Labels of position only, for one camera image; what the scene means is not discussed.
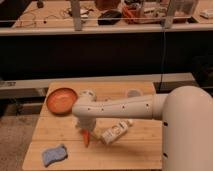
carrot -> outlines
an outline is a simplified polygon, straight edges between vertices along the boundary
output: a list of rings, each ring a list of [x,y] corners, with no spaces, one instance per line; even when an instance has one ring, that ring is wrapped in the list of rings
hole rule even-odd
[[[84,145],[85,147],[89,146],[89,142],[90,142],[90,133],[89,131],[87,131],[86,129],[82,130],[82,135],[83,135],[83,140],[84,140]]]

bottle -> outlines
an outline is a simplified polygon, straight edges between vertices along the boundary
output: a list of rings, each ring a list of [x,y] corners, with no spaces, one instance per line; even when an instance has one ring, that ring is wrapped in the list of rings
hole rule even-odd
[[[105,132],[101,134],[101,140],[104,144],[109,145],[119,137],[124,135],[130,126],[132,126],[133,121],[131,119],[127,121],[120,121],[118,124],[113,127],[107,129]]]

sponge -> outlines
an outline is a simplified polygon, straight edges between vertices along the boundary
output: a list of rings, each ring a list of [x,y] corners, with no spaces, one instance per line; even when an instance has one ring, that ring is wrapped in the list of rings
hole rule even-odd
[[[68,157],[67,148],[61,144],[56,148],[50,148],[42,153],[42,159],[45,167],[50,164],[62,161]]]

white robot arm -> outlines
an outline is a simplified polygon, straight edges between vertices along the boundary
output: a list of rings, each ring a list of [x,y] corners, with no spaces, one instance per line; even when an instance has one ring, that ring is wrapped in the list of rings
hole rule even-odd
[[[96,118],[163,121],[163,171],[213,170],[213,100],[200,88],[185,86],[170,94],[95,102],[86,90],[72,108],[80,127],[92,131]]]

orange bowl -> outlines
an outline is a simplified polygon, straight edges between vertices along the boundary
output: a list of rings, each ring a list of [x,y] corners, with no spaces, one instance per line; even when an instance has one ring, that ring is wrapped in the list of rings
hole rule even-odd
[[[47,108],[53,114],[69,114],[77,98],[78,96],[73,89],[59,88],[47,97]]]

